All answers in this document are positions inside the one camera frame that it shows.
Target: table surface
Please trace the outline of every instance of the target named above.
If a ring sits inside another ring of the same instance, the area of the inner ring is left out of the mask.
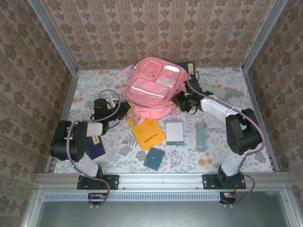
[[[241,108],[253,108],[247,86],[240,68],[197,68],[200,72],[200,83],[224,89],[229,96],[229,104]],[[100,91],[113,89],[123,99],[123,92],[128,82],[128,75],[119,80],[114,76],[121,70],[79,70],[77,89],[71,105],[69,120],[86,120],[94,113],[94,100]],[[102,94],[109,99],[110,94]],[[198,111],[187,115],[177,111],[178,119],[183,120],[183,146],[167,146],[166,141],[154,146],[165,151],[165,156],[158,171],[143,165],[148,150],[141,150],[127,119],[127,115],[116,127],[102,136],[106,154],[98,158],[104,173],[212,173],[227,157],[229,147],[226,141],[225,123],[210,113]],[[171,120],[168,115],[157,120],[164,133],[165,121]],[[196,130],[198,122],[205,123],[205,152],[196,150]],[[244,172],[272,172],[266,149],[249,156],[242,167]],[[58,161],[55,173],[75,173],[68,161]]]

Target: purple cable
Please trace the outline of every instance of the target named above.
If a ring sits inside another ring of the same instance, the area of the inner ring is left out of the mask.
[[[218,102],[219,104],[221,104],[221,105],[227,107],[228,109],[233,110],[234,112],[240,114],[242,117],[244,117],[245,119],[247,119],[247,120],[248,120],[248,121],[249,121],[257,130],[258,130],[258,132],[259,132],[259,134],[260,134],[260,136],[261,136],[261,139],[262,139],[262,146],[261,146],[258,150],[256,150],[256,151],[252,151],[252,152],[250,152],[250,153],[245,154],[245,156],[243,157],[242,161],[240,162],[240,164],[239,164],[239,166],[238,166],[238,171],[239,171],[239,173],[242,174],[242,175],[245,176],[245,177],[250,178],[250,179],[252,180],[252,187],[251,187],[250,191],[247,193],[247,195],[246,195],[242,200],[240,200],[239,202],[237,202],[237,203],[235,203],[235,204],[232,205],[232,206],[235,206],[235,205],[238,205],[238,204],[242,203],[244,200],[246,200],[247,197],[252,193],[253,189],[255,188],[255,185],[256,185],[255,180],[254,180],[251,176],[242,173],[240,169],[241,169],[243,163],[245,162],[247,156],[256,154],[256,153],[262,151],[262,149],[265,147],[265,143],[264,143],[264,141],[265,141],[264,134],[263,134],[263,132],[261,131],[261,129],[259,128],[259,126],[258,126],[251,118],[249,118],[248,116],[246,116],[245,114],[243,114],[241,111],[237,110],[235,107],[233,107],[233,106],[231,106],[231,105],[228,105],[227,103],[221,101],[221,100],[218,99],[218,98],[213,98],[213,97],[211,97],[211,96],[207,96],[207,95],[202,94],[202,93],[198,92],[197,90],[195,90],[195,89],[190,85],[190,83],[189,83],[189,77],[190,77],[190,75],[191,75],[193,72],[197,73],[197,74],[199,75],[199,78],[200,78],[200,74],[199,74],[197,71],[192,71],[191,73],[188,74],[188,77],[187,77],[187,84],[188,84],[188,86],[190,87],[191,90],[193,90],[193,91],[194,91],[195,93],[197,93],[198,95],[201,95],[201,96],[203,96],[203,97],[207,97],[207,98],[209,98],[209,99],[211,99],[211,100],[213,100],[213,101],[215,101],[215,102]]]
[[[103,91],[101,91],[101,92],[99,93],[99,97],[101,97],[101,94],[102,94],[103,92],[105,92],[105,91],[114,92],[114,93],[118,96],[118,100],[119,100],[119,101],[118,101],[118,107],[117,107],[117,109],[116,109],[112,114],[110,114],[109,116],[104,117],[104,118],[99,119],[99,120],[94,120],[94,121],[74,121],[73,123],[71,123],[70,128],[69,128],[69,130],[68,130],[68,133],[67,133],[67,140],[68,140],[68,142],[66,143],[66,153],[67,153],[67,157],[68,157],[68,159],[69,159],[69,161],[70,161],[70,163],[71,163],[71,166],[72,166],[76,171],[78,171],[81,175],[83,175],[83,176],[85,176],[85,177],[87,177],[87,178],[89,178],[89,179],[96,180],[96,181],[101,181],[101,182],[105,183],[105,185],[106,185],[106,187],[107,187],[107,194],[106,194],[104,200],[99,204],[99,206],[103,205],[104,202],[105,202],[105,201],[108,199],[108,197],[109,197],[109,193],[110,193],[109,184],[108,184],[105,180],[102,180],[102,179],[99,179],[99,178],[90,176],[90,175],[88,175],[88,174],[82,172],[82,171],[81,171],[80,169],[78,169],[76,166],[74,166],[74,161],[73,161],[72,158],[71,158],[70,143],[69,143],[69,141],[70,141],[70,138],[71,138],[72,129],[73,129],[73,127],[76,125],[76,123],[78,123],[78,122],[100,122],[100,121],[103,121],[103,120],[105,120],[105,119],[110,118],[111,116],[113,116],[114,114],[116,114],[116,113],[118,112],[118,110],[119,110],[119,108],[120,108],[120,105],[121,105],[121,99],[120,99],[119,94],[118,94],[117,92],[115,92],[114,90],[106,89],[106,90],[103,90]]]

